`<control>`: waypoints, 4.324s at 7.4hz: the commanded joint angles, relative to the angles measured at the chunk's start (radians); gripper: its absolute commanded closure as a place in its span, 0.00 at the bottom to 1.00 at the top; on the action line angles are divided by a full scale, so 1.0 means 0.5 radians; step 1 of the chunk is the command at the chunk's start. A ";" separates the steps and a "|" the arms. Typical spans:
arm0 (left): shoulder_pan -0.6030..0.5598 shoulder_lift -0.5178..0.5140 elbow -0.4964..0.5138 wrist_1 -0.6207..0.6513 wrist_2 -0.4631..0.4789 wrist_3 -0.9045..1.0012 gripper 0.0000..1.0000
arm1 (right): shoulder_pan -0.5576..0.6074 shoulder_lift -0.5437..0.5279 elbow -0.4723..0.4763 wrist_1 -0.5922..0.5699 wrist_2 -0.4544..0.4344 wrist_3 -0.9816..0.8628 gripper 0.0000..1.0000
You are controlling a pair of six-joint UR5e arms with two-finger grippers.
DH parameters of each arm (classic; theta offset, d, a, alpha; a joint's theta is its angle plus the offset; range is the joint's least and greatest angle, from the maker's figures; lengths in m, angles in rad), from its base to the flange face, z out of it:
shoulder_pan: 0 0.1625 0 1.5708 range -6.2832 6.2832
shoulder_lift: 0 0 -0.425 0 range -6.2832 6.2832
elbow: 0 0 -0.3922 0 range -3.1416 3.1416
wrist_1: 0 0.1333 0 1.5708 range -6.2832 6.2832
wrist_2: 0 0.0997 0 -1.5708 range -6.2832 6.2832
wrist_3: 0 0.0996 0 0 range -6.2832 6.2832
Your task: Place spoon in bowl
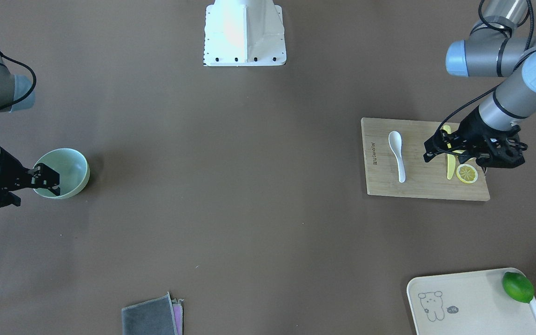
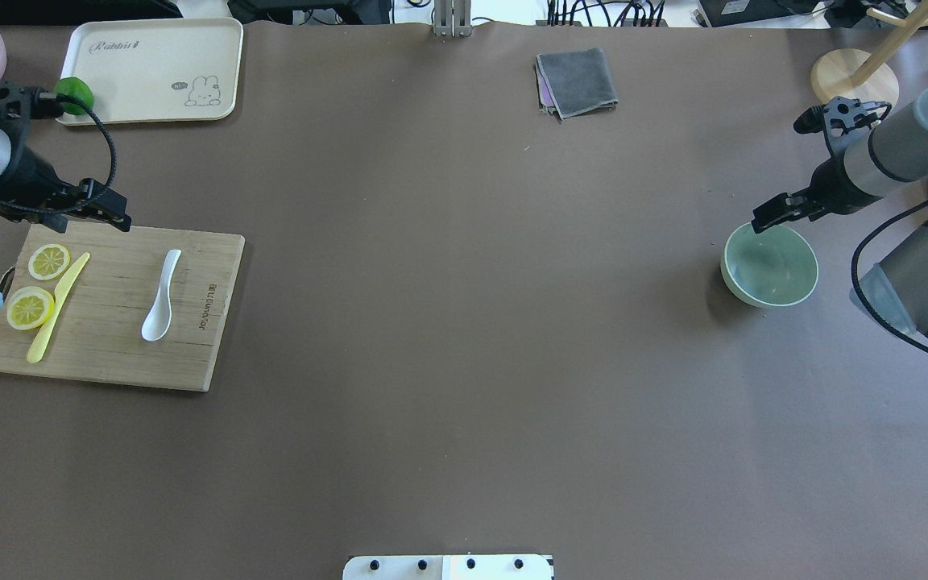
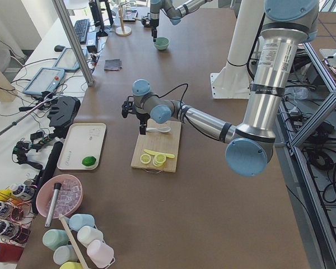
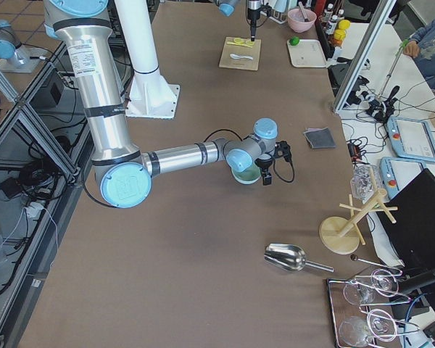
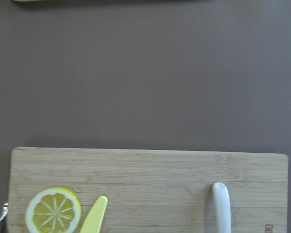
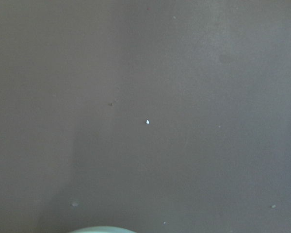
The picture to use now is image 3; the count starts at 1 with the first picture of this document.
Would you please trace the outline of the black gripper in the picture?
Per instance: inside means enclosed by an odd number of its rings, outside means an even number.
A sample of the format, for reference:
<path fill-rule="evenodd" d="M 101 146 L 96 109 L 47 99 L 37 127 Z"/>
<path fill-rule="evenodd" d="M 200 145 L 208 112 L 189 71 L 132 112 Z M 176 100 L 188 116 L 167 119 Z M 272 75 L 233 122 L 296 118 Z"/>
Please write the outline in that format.
<path fill-rule="evenodd" d="M 146 125 L 147 125 L 147 122 L 150 118 L 150 115 L 148 113 L 136 112 L 136 117 L 138 118 L 138 120 L 140 122 L 139 134 L 140 135 L 146 135 Z"/>
<path fill-rule="evenodd" d="M 159 19 L 150 19 L 150 27 L 153 39 L 157 38 L 157 27 L 159 26 Z"/>

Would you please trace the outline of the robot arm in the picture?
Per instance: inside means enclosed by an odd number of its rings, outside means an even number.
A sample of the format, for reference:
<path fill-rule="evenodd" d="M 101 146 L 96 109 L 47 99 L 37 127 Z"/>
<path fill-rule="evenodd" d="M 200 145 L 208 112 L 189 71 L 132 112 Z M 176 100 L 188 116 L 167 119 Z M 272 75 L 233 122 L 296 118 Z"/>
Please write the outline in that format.
<path fill-rule="evenodd" d="M 122 115 L 136 115 L 141 134 L 145 134 L 149 119 L 165 123 L 174 117 L 188 122 L 207 137 L 227 144 L 225 158 L 234 172 L 246 177 L 260 174 L 273 155 L 273 123 L 297 47 L 316 37 L 318 12 L 318 1 L 265 1 L 255 10 L 260 18 L 257 32 L 264 43 L 244 120 L 239 125 L 233 126 L 182 101 L 165 100 L 152 92 L 146 80 L 133 83 L 133 94 L 123 105 Z"/>
<path fill-rule="evenodd" d="M 178 7 L 174 7 L 171 0 L 150 1 L 150 26 L 153 42 L 155 43 L 157 39 L 157 28 L 160 22 L 160 11 L 164 11 L 172 24 L 176 25 L 184 16 L 195 12 L 200 6 L 207 2 L 210 1 L 189 0 L 179 5 Z"/>

